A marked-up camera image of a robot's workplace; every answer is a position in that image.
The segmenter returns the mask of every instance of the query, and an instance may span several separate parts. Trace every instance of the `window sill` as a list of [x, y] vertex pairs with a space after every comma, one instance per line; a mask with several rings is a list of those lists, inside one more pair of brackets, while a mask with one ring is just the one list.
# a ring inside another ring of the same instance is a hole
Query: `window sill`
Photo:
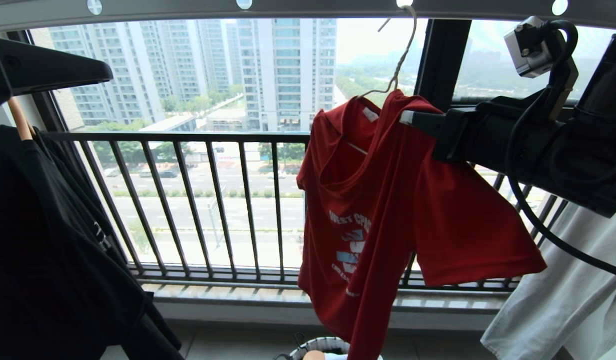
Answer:
[[[145, 283], [166, 319], [256, 324], [321, 325], [300, 289]], [[400, 290], [389, 328], [483, 331], [509, 294]]]

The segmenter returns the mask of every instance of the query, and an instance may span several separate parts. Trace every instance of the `balcony railing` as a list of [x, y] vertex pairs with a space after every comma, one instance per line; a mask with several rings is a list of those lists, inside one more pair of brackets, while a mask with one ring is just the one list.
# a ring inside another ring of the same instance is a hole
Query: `balcony railing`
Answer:
[[[117, 230], [118, 246], [139, 280], [296, 286], [305, 200], [294, 177], [308, 134], [56, 132], [50, 136], [74, 145], [80, 153]], [[505, 177], [485, 174], [500, 191]], [[530, 186], [523, 188], [526, 196], [531, 191]], [[550, 227], [565, 205], [565, 200], [548, 194], [535, 207]], [[536, 229], [529, 231], [538, 244], [543, 241]], [[509, 292], [517, 283], [515, 278], [495, 278], [435, 290]], [[400, 289], [434, 289], [424, 286], [415, 256]]]

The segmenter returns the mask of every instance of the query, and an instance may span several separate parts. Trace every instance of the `wooden hanger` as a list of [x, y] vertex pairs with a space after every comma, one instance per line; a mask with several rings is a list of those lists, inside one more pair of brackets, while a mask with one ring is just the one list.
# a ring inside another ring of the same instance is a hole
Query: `wooden hanger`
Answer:
[[12, 117], [15, 118], [19, 137], [21, 137], [22, 140], [31, 140], [33, 135], [36, 135], [36, 132], [27, 120], [26, 114], [21, 108], [21, 104], [19, 104], [16, 98], [10, 98], [10, 100], [8, 100], [8, 105], [10, 106]]

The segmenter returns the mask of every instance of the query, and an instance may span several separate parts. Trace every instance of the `red t-shirt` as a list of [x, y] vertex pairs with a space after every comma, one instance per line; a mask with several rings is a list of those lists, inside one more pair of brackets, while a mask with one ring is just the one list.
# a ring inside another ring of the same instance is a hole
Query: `red t-shirt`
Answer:
[[406, 109], [441, 113], [401, 91], [383, 109], [357, 98], [320, 112], [297, 176], [308, 206], [299, 287], [351, 343], [349, 360], [379, 356], [412, 252], [429, 287], [546, 267], [516, 210], [468, 164], [433, 160], [434, 138], [399, 123]]

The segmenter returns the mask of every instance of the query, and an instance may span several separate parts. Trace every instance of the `road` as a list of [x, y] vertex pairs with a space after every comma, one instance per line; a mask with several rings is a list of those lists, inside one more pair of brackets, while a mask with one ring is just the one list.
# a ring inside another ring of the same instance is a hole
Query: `road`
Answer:
[[[181, 246], [186, 256], [186, 262], [191, 265], [205, 265], [203, 258], [200, 240], [196, 232], [180, 231], [178, 232]], [[216, 241], [211, 231], [203, 231], [205, 241], [208, 247], [210, 264], [213, 266], [230, 266], [230, 258], [228, 257], [228, 247], [225, 239], [221, 238]], [[256, 232], [257, 240], [257, 259], [261, 267], [279, 267], [279, 242], [277, 234], [274, 232]], [[156, 232], [155, 239], [157, 240], [157, 248], [161, 258], [166, 264], [181, 264], [181, 259], [178, 255], [177, 248], [172, 240], [172, 235], [168, 232]], [[249, 231], [230, 231], [230, 244], [232, 246], [232, 255], [234, 263], [239, 267], [254, 267], [255, 258], [252, 251], [252, 238]], [[301, 265], [301, 251], [303, 251], [303, 242], [299, 237], [299, 233], [283, 233], [283, 266], [296, 267]], [[156, 262], [152, 249], [147, 248], [147, 251], [141, 253], [139, 251], [139, 259], [141, 262], [154, 263]]]
[[[204, 229], [221, 229], [221, 219], [219, 211], [215, 206], [214, 198], [195, 198], [195, 204], [199, 219]], [[253, 198], [252, 212], [255, 228], [258, 230], [276, 230], [276, 205], [274, 198]], [[168, 221], [163, 212], [163, 207], [159, 198], [145, 197], [139, 198], [143, 212], [150, 227], [155, 229], [169, 229]], [[282, 229], [285, 231], [300, 230], [303, 228], [303, 199], [302, 198], [281, 198]], [[132, 199], [127, 196], [118, 196], [115, 205], [124, 221], [138, 221], [139, 217]], [[246, 199], [244, 198], [224, 198], [226, 219], [230, 230], [249, 230], [248, 210]], [[194, 219], [190, 210], [190, 203], [186, 197], [168, 198], [168, 207], [172, 213], [173, 220], [177, 229], [193, 230]]]
[[[265, 162], [248, 162], [248, 183], [250, 185], [250, 191], [259, 191], [263, 193], [265, 190], [270, 189], [274, 191], [274, 180], [268, 178], [268, 173], [259, 173], [258, 168], [265, 164]], [[217, 169], [219, 174], [219, 184], [225, 188], [226, 191], [235, 189], [239, 191], [243, 189], [243, 177], [241, 174], [241, 163], [239, 160], [224, 160], [219, 162]], [[196, 191], [214, 191], [214, 183], [212, 182], [212, 173], [210, 166], [207, 163], [200, 164], [196, 168], [188, 170], [190, 176], [190, 182], [194, 190]], [[132, 178], [132, 184], [137, 192], [142, 190], [156, 191], [154, 180], [152, 177], [139, 177], [138, 173], [130, 174]], [[184, 183], [182, 176], [179, 174], [175, 178], [160, 178], [163, 188], [167, 191], [184, 190]], [[106, 177], [106, 184], [109, 189], [125, 190], [125, 182], [123, 177], [118, 175], [115, 177]], [[285, 178], [279, 178], [279, 190], [280, 192], [298, 193], [300, 190], [297, 187], [296, 176], [287, 174]]]

